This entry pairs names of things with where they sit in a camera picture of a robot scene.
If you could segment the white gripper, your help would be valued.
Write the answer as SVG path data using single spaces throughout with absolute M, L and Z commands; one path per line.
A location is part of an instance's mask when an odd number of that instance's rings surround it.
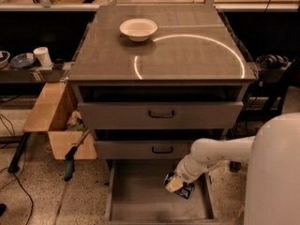
M 180 189 L 183 186 L 183 182 L 189 184 L 201 175 L 201 169 L 195 161 L 181 160 L 174 172 L 179 179 L 175 176 L 166 178 L 165 188 L 170 192 Z

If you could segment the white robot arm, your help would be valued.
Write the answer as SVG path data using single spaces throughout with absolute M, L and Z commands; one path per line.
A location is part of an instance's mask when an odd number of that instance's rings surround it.
M 165 188 L 186 196 L 192 182 L 224 160 L 247 164 L 244 225 L 300 225 L 299 112 L 269 120 L 251 137 L 195 141 Z

